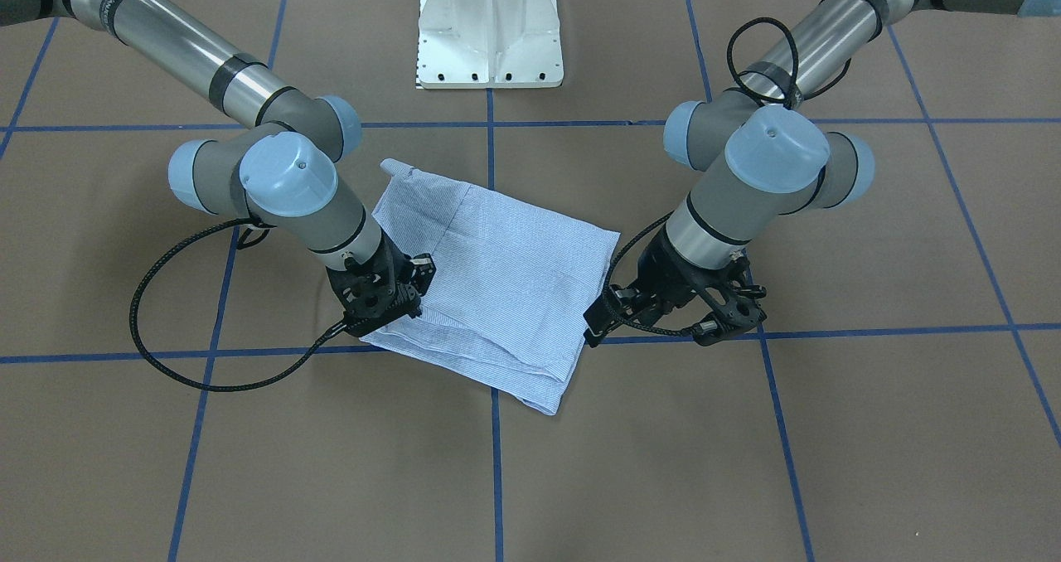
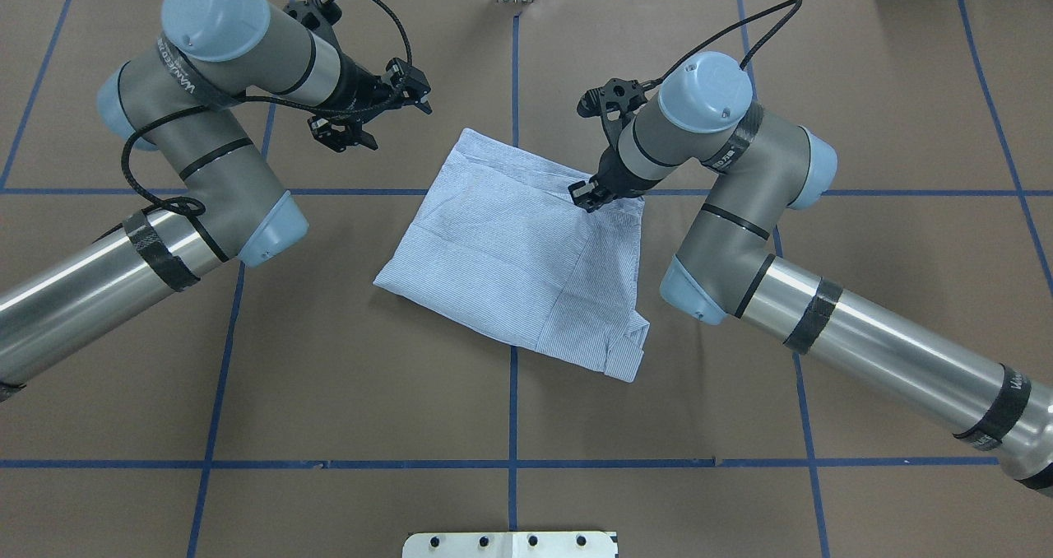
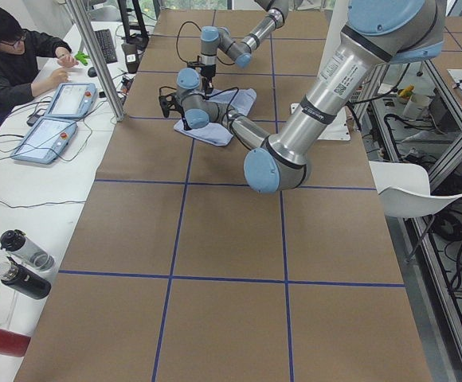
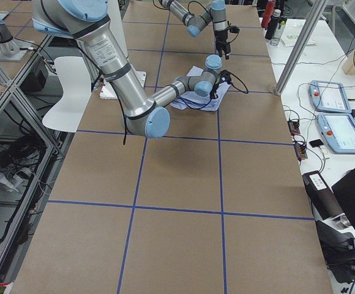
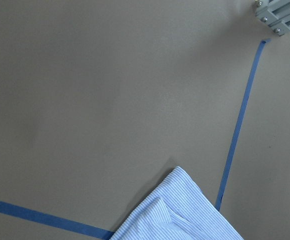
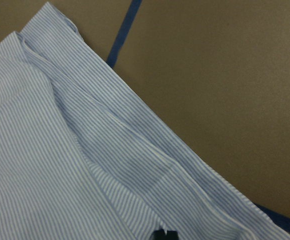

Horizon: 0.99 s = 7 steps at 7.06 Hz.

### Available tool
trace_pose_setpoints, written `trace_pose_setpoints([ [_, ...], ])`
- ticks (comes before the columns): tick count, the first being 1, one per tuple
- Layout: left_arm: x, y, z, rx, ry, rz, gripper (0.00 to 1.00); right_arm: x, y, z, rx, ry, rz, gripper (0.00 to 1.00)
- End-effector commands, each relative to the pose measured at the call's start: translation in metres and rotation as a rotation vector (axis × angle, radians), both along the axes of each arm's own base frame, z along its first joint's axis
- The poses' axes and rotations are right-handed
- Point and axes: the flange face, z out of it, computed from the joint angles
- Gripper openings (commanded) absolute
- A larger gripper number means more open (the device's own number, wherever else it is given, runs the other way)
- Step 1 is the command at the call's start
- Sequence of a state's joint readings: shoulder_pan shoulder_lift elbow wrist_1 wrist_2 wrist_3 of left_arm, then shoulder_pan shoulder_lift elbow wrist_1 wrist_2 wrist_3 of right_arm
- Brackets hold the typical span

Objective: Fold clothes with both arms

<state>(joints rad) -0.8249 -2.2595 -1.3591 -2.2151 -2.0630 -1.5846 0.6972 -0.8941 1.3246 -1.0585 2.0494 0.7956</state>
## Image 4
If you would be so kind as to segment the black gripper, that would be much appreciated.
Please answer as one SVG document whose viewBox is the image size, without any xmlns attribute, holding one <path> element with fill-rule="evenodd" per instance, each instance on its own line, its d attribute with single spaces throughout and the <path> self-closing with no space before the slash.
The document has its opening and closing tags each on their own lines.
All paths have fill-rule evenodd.
<svg viewBox="0 0 355 294">
<path fill-rule="evenodd" d="M 220 99 L 224 97 L 229 87 L 232 85 L 231 72 L 222 70 L 219 79 L 213 85 L 209 97 L 211 99 Z"/>
<path fill-rule="evenodd" d="M 239 35 L 240 29 L 237 26 L 227 26 L 220 30 L 215 30 L 215 47 L 220 57 L 225 56 L 226 59 L 230 58 L 231 42 L 233 42 Z M 232 41 L 228 41 L 228 34 L 235 34 L 235 38 Z"/>
</svg>

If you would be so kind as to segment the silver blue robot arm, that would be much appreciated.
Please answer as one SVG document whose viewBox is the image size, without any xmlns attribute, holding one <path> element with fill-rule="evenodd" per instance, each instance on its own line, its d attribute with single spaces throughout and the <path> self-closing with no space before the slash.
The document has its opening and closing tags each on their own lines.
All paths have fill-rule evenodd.
<svg viewBox="0 0 355 294">
<path fill-rule="evenodd" d="M 226 19 L 224 1 L 213 1 L 200 16 L 192 15 L 178 1 L 161 1 L 186 25 L 191 36 L 197 36 L 209 23 L 213 24 L 217 55 L 206 58 L 199 76 L 177 77 L 175 81 L 149 96 L 136 72 L 110 29 L 107 1 L 33 1 L 34 28 L 44 34 L 79 40 L 91 60 L 108 82 L 121 105 L 125 132 L 147 138 L 163 137 L 170 126 L 166 105 L 186 92 L 215 99 L 223 78 L 222 57 L 228 58 L 227 41 L 231 29 Z"/>
<path fill-rule="evenodd" d="M 188 7 L 184 7 L 179 1 L 159 1 L 161 8 L 169 10 L 186 27 L 192 37 L 198 36 L 202 30 L 212 23 L 215 49 L 220 57 L 230 58 L 231 42 L 228 40 L 228 34 L 239 34 L 239 28 L 233 26 L 226 17 L 225 1 L 212 1 L 200 15 L 192 13 Z"/>
</svg>

